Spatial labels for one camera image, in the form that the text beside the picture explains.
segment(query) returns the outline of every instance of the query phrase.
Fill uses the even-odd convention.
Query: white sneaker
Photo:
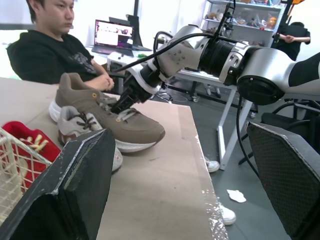
[[[224,225],[229,226],[234,224],[237,219],[235,212],[223,206],[221,202],[219,202],[219,207],[222,213]]]
[[[79,137],[82,134],[91,133],[103,129],[97,119],[91,113],[79,113],[73,106],[64,106],[61,109],[58,120],[58,140],[61,145]],[[123,163],[123,156],[116,147],[113,157],[112,172],[118,170]]]
[[[220,164],[217,161],[210,161],[206,156],[204,157],[206,168],[209,173],[214,173],[220,169]]]

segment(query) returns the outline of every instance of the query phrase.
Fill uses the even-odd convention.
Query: orange object
[[[236,0],[236,1],[239,3],[246,3],[246,4],[251,3],[251,0]]]
[[[274,29],[275,28],[275,26],[276,26],[276,23],[277,23],[277,18],[276,17],[270,17],[269,18],[269,21],[266,23],[266,27],[268,28],[268,29]]]
[[[216,12],[208,12],[208,14],[206,15],[206,18],[208,19],[213,19],[217,16]]]
[[[300,4],[304,2],[305,0],[293,0],[292,4]]]

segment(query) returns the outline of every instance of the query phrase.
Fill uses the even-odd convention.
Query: gray floor
[[[182,84],[185,89],[190,88],[188,83]],[[202,86],[197,91],[204,92]],[[198,103],[186,101],[185,94],[169,90],[172,97],[177,100],[175,104],[188,105],[191,107],[195,125],[198,131],[200,143],[204,155],[210,160],[218,160],[217,151],[217,132],[222,111],[225,105],[201,98]],[[228,90],[222,90],[222,99],[228,97]],[[283,102],[277,102],[273,105],[260,106],[259,113],[254,122],[260,122],[263,112],[272,112],[277,106]],[[231,111],[225,122],[225,140],[228,141],[232,130],[236,124],[236,109]],[[251,147],[248,140],[244,141],[244,148],[247,153]],[[220,201],[227,208],[236,213],[236,223],[227,227],[230,240],[289,240],[277,214],[255,173],[251,170],[247,163],[238,166],[238,161],[243,158],[243,153],[239,144],[231,155],[228,166],[225,171],[219,170],[211,174],[212,184],[216,195],[220,197]],[[227,189],[239,190],[246,198],[245,203],[237,203],[228,196]]]

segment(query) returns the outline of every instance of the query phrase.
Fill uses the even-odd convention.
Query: laptop screen
[[[130,48],[133,44],[134,28],[110,21],[95,21],[94,45]]]

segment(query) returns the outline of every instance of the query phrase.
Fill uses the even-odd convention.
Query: man
[[[280,33],[276,49],[281,50],[296,61],[301,43],[310,44],[310,42],[310,32],[305,28],[305,25],[302,22],[293,22]]]
[[[86,85],[110,90],[113,80],[82,43],[68,32],[74,0],[26,0],[35,30],[20,35],[7,53],[12,69],[23,80],[58,84],[63,73],[78,73]]]

